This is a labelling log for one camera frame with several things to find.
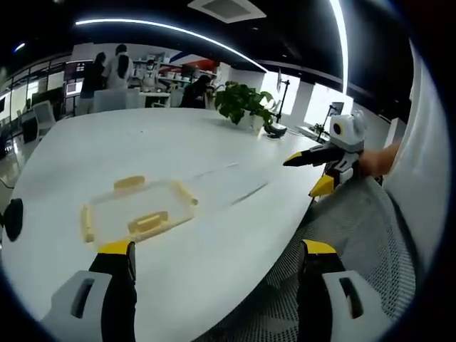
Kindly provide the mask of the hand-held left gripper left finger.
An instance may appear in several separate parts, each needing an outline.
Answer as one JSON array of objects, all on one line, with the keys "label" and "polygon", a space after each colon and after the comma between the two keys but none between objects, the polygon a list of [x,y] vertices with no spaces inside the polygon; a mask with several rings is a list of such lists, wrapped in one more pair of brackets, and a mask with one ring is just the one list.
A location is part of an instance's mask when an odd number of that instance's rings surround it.
[{"label": "hand-held left gripper left finger", "polygon": [[41,323],[57,341],[134,341],[135,282],[135,243],[106,244],[52,295]]}]

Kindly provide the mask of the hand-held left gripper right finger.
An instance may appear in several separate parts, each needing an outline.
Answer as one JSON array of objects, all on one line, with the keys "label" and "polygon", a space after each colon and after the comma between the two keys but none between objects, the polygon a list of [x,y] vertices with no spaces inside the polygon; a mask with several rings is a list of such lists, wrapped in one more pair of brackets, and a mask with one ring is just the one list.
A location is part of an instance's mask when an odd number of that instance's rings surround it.
[{"label": "hand-held left gripper right finger", "polygon": [[332,246],[304,239],[297,277],[298,341],[380,341],[390,328],[380,294]]}]

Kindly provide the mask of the person's right hand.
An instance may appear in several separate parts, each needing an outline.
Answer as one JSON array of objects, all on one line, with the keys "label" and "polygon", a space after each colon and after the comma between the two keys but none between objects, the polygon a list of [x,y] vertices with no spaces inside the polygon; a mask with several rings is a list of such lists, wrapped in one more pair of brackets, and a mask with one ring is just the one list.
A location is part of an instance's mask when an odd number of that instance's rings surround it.
[{"label": "person's right hand", "polygon": [[401,141],[398,140],[382,150],[365,149],[358,159],[360,174],[365,177],[380,177],[388,174],[393,166]]}]

